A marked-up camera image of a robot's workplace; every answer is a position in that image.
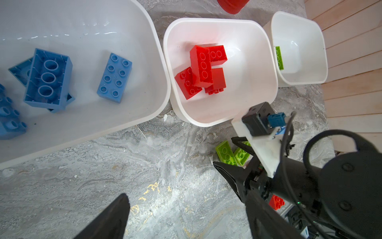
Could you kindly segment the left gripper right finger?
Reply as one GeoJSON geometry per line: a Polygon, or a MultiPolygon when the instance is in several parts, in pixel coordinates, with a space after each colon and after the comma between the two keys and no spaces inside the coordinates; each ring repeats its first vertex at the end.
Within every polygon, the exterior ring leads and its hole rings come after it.
{"type": "Polygon", "coordinates": [[[287,223],[254,191],[245,201],[246,214],[254,239],[301,239],[296,229],[287,223]]]}

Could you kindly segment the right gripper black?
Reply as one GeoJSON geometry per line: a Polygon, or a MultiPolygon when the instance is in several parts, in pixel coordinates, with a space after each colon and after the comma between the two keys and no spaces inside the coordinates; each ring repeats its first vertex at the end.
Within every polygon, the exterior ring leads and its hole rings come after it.
{"type": "MultiPolygon", "coordinates": [[[[249,168],[252,170],[250,173],[250,189],[258,190],[261,198],[264,199],[267,204],[269,204],[271,197],[276,195],[282,198],[285,203],[288,202],[289,204],[295,205],[286,190],[281,173],[276,173],[273,178],[268,176],[252,146],[245,144],[245,142],[248,141],[247,138],[236,136],[232,137],[231,141],[234,145],[253,156],[246,162],[246,169],[249,168]]],[[[247,195],[245,169],[219,161],[214,161],[213,166],[226,179],[240,201],[245,203],[247,195]]]]}

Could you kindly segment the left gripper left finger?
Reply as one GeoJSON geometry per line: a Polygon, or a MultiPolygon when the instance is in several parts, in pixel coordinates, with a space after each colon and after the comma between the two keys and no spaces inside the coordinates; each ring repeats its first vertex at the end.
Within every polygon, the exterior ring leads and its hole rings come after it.
{"type": "Polygon", "coordinates": [[[123,239],[130,203],[125,193],[120,194],[75,239],[123,239]]]}

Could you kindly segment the green lego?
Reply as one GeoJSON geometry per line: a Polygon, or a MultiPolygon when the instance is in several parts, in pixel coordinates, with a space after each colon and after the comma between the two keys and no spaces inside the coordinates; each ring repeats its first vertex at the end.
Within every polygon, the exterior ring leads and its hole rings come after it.
{"type": "Polygon", "coordinates": [[[278,64],[279,70],[284,70],[281,49],[279,46],[276,46],[275,50],[276,50],[276,59],[277,59],[277,64],[278,64]]]}
{"type": "Polygon", "coordinates": [[[245,150],[241,148],[237,148],[235,153],[234,153],[236,163],[239,166],[244,166],[246,161],[251,157],[249,153],[247,153],[245,150]]]}
{"type": "Polygon", "coordinates": [[[236,158],[227,140],[220,143],[215,150],[221,162],[237,166],[236,158]]]}

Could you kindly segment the red square lego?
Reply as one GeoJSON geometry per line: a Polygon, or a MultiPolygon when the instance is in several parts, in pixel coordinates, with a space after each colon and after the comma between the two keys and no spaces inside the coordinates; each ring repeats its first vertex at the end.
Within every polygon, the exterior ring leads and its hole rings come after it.
{"type": "Polygon", "coordinates": [[[193,72],[192,68],[188,67],[175,76],[175,80],[180,87],[186,100],[189,100],[196,94],[202,91],[201,87],[197,87],[193,84],[193,72]]]}
{"type": "Polygon", "coordinates": [[[213,84],[205,88],[205,93],[212,95],[223,92],[226,88],[225,76],[223,68],[212,69],[213,84]]]}

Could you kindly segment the red long lego bottom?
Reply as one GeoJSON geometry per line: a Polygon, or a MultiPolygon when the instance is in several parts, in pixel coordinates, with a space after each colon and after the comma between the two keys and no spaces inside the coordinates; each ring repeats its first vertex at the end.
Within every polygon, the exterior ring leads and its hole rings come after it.
{"type": "Polygon", "coordinates": [[[195,45],[190,51],[190,60],[193,84],[201,88],[210,87],[213,84],[210,51],[195,45]]]}

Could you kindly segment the red long lego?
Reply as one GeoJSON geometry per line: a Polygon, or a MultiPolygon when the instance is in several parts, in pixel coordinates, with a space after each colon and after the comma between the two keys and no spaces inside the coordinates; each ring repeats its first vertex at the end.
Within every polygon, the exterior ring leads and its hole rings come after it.
{"type": "Polygon", "coordinates": [[[201,88],[210,87],[213,84],[210,51],[195,45],[190,51],[190,60],[193,84],[201,88]]]}
{"type": "Polygon", "coordinates": [[[219,66],[227,61],[227,55],[223,45],[207,47],[210,51],[210,62],[212,66],[219,66]]]}

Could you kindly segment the blue lego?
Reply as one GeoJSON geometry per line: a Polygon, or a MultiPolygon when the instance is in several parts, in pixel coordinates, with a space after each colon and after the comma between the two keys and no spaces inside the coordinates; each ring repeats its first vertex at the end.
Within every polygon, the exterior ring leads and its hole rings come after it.
{"type": "Polygon", "coordinates": [[[13,108],[13,100],[1,85],[1,140],[9,140],[27,132],[27,124],[20,120],[20,112],[13,108]]]}
{"type": "Polygon", "coordinates": [[[98,96],[119,104],[132,66],[131,61],[111,53],[97,89],[98,96]]]}
{"type": "Polygon", "coordinates": [[[9,68],[11,74],[15,76],[24,87],[27,86],[29,81],[32,61],[33,57],[9,68]]]}
{"type": "Polygon", "coordinates": [[[23,101],[32,107],[64,110],[72,70],[68,56],[37,48],[23,101]]]}

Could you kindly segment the blue lego top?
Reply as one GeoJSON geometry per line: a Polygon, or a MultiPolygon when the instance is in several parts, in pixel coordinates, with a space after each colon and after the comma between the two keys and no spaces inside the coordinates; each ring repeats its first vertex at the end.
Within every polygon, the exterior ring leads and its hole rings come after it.
{"type": "Polygon", "coordinates": [[[72,70],[68,56],[37,48],[23,101],[32,107],[64,110],[72,70]]]}

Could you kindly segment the small red lego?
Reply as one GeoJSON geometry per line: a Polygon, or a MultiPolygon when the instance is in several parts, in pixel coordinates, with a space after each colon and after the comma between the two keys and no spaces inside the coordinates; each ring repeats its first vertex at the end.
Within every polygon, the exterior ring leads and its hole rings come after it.
{"type": "Polygon", "coordinates": [[[285,205],[285,201],[282,198],[276,195],[273,195],[269,201],[269,205],[271,206],[271,208],[277,211],[278,209],[280,209],[282,206],[285,205]]]}

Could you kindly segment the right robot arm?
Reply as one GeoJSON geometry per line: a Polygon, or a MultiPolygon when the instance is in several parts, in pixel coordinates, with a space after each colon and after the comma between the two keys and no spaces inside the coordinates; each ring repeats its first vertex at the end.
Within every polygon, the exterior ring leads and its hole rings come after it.
{"type": "Polygon", "coordinates": [[[379,239],[382,236],[382,155],[359,134],[324,131],[306,145],[303,160],[282,156],[269,178],[258,156],[246,168],[214,162],[245,204],[255,239],[299,239],[301,234],[271,208],[267,198],[276,195],[296,205],[303,219],[321,224],[345,239],[379,239]],[[338,155],[322,168],[309,161],[310,150],[322,138],[341,135],[353,139],[356,151],[338,155]]]}

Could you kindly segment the middle white bin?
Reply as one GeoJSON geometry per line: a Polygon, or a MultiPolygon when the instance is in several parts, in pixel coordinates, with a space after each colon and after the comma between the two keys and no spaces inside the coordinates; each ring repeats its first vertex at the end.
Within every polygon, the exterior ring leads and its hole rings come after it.
{"type": "Polygon", "coordinates": [[[180,18],[166,29],[163,52],[170,74],[170,102],[178,118],[199,127],[233,119],[240,111],[273,102],[278,92],[275,61],[264,29],[250,20],[180,18]],[[175,76],[191,64],[195,46],[223,45],[226,88],[186,99],[175,76]]]}

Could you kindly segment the white bin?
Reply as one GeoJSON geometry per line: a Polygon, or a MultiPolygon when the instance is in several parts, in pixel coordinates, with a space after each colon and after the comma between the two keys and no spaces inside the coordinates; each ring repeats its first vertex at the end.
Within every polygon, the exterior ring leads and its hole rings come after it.
{"type": "Polygon", "coordinates": [[[327,80],[325,41],[316,22],[278,11],[263,29],[273,48],[279,87],[323,84],[327,80]],[[284,70],[279,70],[276,46],[281,49],[284,70]]]}
{"type": "Polygon", "coordinates": [[[95,139],[156,116],[170,96],[170,77],[153,21],[137,1],[1,1],[1,84],[27,132],[1,141],[1,169],[95,139]],[[64,111],[27,105],[9,72],[36,48],[70,57],[64,111]],[[110,54],[132,62],[120,103],[97,95],[110,54]]]}
{"type": "Polygon", "coordinates": [[[233,119],[240,111],[273,102],[278,92],[275,61],[264,29],[250,20],[180,18],[166,29],[163,52],[170,74],[170,102],[178,118],[199,127],[233,119]],[[223,45],[226,88],[186,99],[175,76],[191,64],[195,46],[223,45]]]}

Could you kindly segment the right white bin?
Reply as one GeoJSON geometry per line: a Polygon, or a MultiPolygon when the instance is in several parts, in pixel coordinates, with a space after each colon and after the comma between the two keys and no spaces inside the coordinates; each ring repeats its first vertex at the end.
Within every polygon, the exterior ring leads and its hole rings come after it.
{"type": "Polygon", "coordinates": [[[325,41],[316,22],[278,11],[263,29],[273,48],[279,87],[323,84],[327,80],[325,41]],[[279,70],[276,46],[281,49],[284,70],[279,70]]]}

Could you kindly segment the red pencil cup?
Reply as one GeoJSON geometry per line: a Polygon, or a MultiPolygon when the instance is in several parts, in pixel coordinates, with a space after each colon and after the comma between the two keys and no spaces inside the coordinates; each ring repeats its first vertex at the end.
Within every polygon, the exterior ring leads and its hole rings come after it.
{"type": "Polygon", "coordinates": [[[247,5],[249,0],[217,0],[217,2],[227,13],[235,15],[247,5]]]}

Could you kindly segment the left white bin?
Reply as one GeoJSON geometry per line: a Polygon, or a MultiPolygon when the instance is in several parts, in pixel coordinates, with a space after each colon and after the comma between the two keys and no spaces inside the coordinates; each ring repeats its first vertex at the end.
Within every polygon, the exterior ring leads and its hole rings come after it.
{"type": "Polygon", "coordinates": [[[27,132],[1,141],[1,169],[95,139],[156,116],[170,96],[170,77],[153,21],[137,1],[1,1],[1,84],[27,132]],[[64,111],[27,105],[9,72],[36,48],[70,57],[64,111]],[[110,54],[132,62],[120,103],[97,95],[110,54]]]}

